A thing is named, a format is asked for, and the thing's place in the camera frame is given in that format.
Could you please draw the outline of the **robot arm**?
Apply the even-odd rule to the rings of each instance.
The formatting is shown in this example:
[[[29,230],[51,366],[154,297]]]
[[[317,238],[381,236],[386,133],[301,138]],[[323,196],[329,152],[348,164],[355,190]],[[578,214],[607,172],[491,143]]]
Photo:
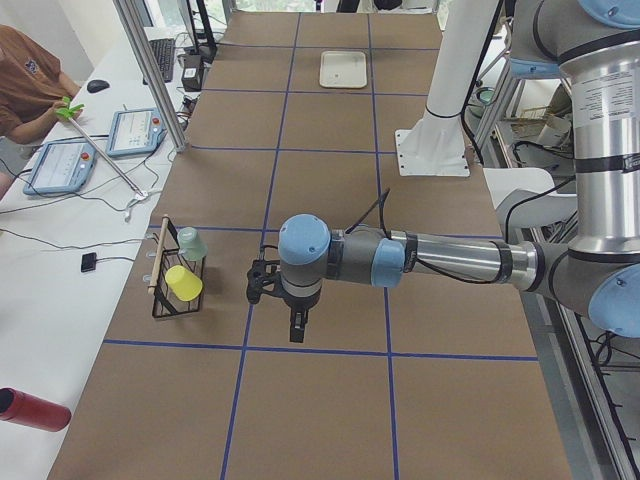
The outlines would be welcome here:
[[[324,280],[394,287],[414,270],[509,283],[603,330],[639,334],[639,5],[520,1],[512,54],[555,63],[571,85],[578,231],[567,245],[474,242],[357,227],[300,214],[279,234],[290,338],[304,338]]]

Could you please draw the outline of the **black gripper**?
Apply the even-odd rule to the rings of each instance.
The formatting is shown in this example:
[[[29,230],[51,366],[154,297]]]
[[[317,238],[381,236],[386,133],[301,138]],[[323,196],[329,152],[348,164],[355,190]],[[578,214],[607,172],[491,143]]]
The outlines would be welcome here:
[[[295,296],[288,292],[283,299],[285,304],[291,309],[289,341],[292,343],[303,343],[309,311],[318,303],[320,291],[316,291],[308,296]]]

